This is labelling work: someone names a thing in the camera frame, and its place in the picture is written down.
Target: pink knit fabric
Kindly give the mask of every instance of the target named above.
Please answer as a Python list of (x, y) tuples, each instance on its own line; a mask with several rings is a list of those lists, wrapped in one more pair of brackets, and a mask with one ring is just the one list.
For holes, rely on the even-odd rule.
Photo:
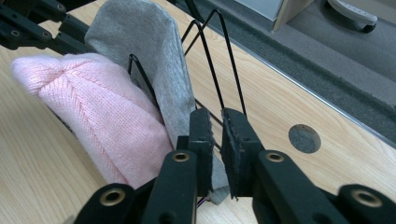
[(16, 59), (15, 78), (66, 122), (107, 182), (135, 189), (172, 150), (163, 119), (127, 72), (98, 54)]

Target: white object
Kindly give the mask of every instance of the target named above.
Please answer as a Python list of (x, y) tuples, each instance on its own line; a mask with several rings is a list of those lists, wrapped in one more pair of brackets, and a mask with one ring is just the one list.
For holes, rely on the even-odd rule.
[(283, 0), (235, 0), (261, 14), (270, 21), (275, 21)]
[(345, 2), (339, 0), (328, 0), (328, 2), (336, 11), (353, 21), (362, 22), (367, 25), (375, 25), (377, 21), (377, 17), (375, 15), (353, 7)]

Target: wooden table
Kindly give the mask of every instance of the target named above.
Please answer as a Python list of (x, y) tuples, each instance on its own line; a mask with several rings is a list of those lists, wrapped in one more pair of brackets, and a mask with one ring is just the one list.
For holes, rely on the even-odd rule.
[[(191, 18), (164, 0), (155, 0), (177, 20), (183, 34)], [(91, 23), (104, 1), (72, 12)], [(49, 30), (56, 25), (45, 24)], [(222, 37), (205, 32), (219, 75), (226, 106), (238, 107), (233, 73)], [(187, 56), (196, 98), (219, 116), (219, 106), (198, 45)], [(62, 123), (11, 77), (10, 62), (19, 56), (50, 50), (0, 48), (0, 222), (62, 223), (75, 216), (105, 184), (88, 155)], [(345, 184), (360, 183), (396, 201), (396, 151), (356, 122), (321, 101), (292, 80), (233, 45), (249, 122), (266, 148), (289, 154), (319, 187), (332, 193)], [(288, 138), (295, 124), (316, 130), (318, 152), (296, 150)], [(220, 128), (214, 132), (219, 136)], [(220, 206), (204, 203), (198, 223), (255, 223), (250, 199), (227, 199)]]

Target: pink knitted hat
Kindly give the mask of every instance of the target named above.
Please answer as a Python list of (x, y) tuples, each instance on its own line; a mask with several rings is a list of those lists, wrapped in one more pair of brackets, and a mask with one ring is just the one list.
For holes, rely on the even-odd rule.
[(107, 182), (137, 189), (172, 150), (163, 119), (127, 72), (98, 54), (16, 59), (15, 78), (75, 133)]

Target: gray fabric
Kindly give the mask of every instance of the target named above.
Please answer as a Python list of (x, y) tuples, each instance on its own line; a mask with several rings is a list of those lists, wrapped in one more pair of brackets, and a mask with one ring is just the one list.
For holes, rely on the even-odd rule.
[[(146, 0), (109, 0), (98, 11), (85, 42), (125, 69), (129, 55), (136, 55), (155, 91), (174, 147), (178, 136), (189, 135), (195, 102), (177, 24), (165, 10)], [(135, 66), (132, 82), (153, 100)], [(228, 185), (223, 182), (227, 181), (224, 166), (217, 158), (214, 164), (212, 180), (223, 188)], [(222, 189), (216, 202), (221, 203), (227, 194)]]

